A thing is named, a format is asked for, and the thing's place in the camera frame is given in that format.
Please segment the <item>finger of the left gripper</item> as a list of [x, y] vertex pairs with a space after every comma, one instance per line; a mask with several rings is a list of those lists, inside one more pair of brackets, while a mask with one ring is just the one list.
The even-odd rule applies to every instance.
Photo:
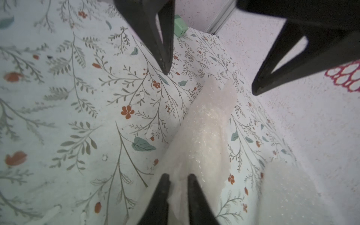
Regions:
[[175, 1], [116, 0], [114, 5], [168, 75], [173, 61]]
[[360, 57], [359, 1], [238, 1], [237, 8], [286, 20], [252, 82], [255, 96]]

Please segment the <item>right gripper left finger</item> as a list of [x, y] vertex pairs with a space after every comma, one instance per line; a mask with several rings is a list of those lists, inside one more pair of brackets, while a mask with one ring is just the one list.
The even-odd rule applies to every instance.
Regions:
[[167, 225], [169, 203], [167, 202], [170, 191], [169, 174], [162, 174], [148, 204], [148, 207], [140, 218], [138, 225]]

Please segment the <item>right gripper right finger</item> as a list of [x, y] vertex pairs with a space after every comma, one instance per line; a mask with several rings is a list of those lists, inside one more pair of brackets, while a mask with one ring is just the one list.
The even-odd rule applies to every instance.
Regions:
[[190, 225], [219, 225], [194, 174], [188, 176], [187, 195]]

